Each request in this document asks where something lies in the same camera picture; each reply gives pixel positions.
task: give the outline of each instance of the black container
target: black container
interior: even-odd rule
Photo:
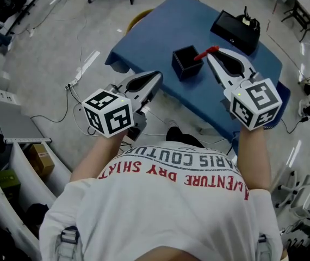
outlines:
[[[254,31],[225,11],[220,13],[210,31],[227,40],[247,55],[251,55],[259,43],[259,31]]]
[[[179,81],[195,76],[203,66],[202,59],[195,61],[198,56],[194,46],[188,46],[173,52],[172,67],[175,70]]]

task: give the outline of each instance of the red handle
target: red handle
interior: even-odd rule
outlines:
[[[196,56],[194,58],[194,61],[199,61],[200,59],[202,59],[203,57],[206,57],[208,53],[214,53],[217,52],[219,50],[219,46],[211,46],[209,49],[207,49],[205,52],[199,54],[198,56]]]

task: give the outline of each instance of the white cube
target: white cube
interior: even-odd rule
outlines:
[[[271,122],[282,100],[269,78],[231,92],[230,112],[250,131]]]
[[[111,137],[134,126],[131,100],[98,89],[82,102],[90,126]]]

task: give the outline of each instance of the floor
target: floor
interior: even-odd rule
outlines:
[[[124,78],[124,75],[104,65],[109,51],[123,37],[124,30],[138,13],[154,8],[165,0],[135,0],[134,5],[130,5],[129,0],[95,0],[91,4],[86,0],[60,0],[52,11],[55,3],[50,5],[51,1],[38,0],[31,15],[14,29],[16,33],[23,33],[16,35],[13,49],[7,55],[5,70],[12,76],[10,91],[19,96],[25,114],[41,114],[60,120],[66,109],[64,86],[74,79],[91,54],[100,52],[76,85],[82,100],[96,89]],[[292,19],[281,23],[283,12],[289,8],[279,4],[272,14],[274,0],[200,1],[232,15],[240,15],[246,5],[249,14],[261,23],[260,41],[282,62],[280,81],[292,92],[283,119],[288,129],[293,129],[300,119],[297,114],[298,102],[305,98],[297,82],[304,76],[310,76],[310,33],[299,43],[300,26]],[[34,27],[31,35],[25,31]],[[71,170],[95,141],[94,137],[84,135],[76,126],[72,114],[74,105],[76,101],[69,95],[69,112],[61,123],[35,118],[37,126],[45,136],[52,138],[54,150]],[[184,132],[200,140],[210,143],[221,140],[219,136],[200,136],[197,129],[209,125],[163,92],[158,93],[146,110],[148,126],[144,132],[156,135],[143,134],[136,145],[164,140],[167,127],[163,121],[166,118],[176,120]],[[86,132],[87,123],[79,106],[75,107],[74,113],[76,122]],[[280,123],[268,130],[266,137],[275,185],[281,171],[287,166],[302,176],[310,174],[310,120],[299,124],[292,134],[287,134]],[[223,152],[230,148],[227,141],[205,145]],[[280,220],[280,227],[285,227],[289,220]]]

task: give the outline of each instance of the blue table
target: blue table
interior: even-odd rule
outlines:
[[[206,60],[200,73],[180,82],[172,66],[172,52],[194,45],[199,53],[212,45],[243,54],[210,28],[219,12],[197,0],[167,0],[142,19],[112,49],[106,65],[119,72],[162,72],[162,89],[193,113],[212,125],[224,138],[233,139],[240,123],[232,119],[221,101],[223,88],[214,78]],[[264,78],[277,85],[282,64],[262,43],[248,57]]]

